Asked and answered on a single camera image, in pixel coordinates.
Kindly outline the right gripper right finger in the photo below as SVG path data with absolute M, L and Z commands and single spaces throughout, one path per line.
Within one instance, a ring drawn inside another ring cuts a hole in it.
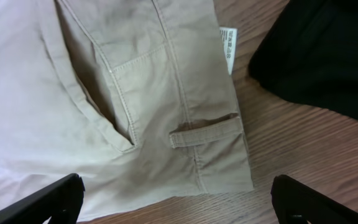
M 358 224 L 358 213 L 287 175 L 274 178 L 272 205 L 279 224 Z

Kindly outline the beige cotton shorts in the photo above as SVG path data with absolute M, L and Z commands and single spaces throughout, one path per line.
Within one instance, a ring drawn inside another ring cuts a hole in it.
M 81 221 L 252 190 L 212 0 L 0 0 L 0 210 L 70 173 Z

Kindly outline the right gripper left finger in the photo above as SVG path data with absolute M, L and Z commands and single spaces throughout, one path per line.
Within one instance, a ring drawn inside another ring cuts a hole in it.
M 82 178 L 69 174 L 0 210 L 0 224 L 76 224 L 84 194 Z

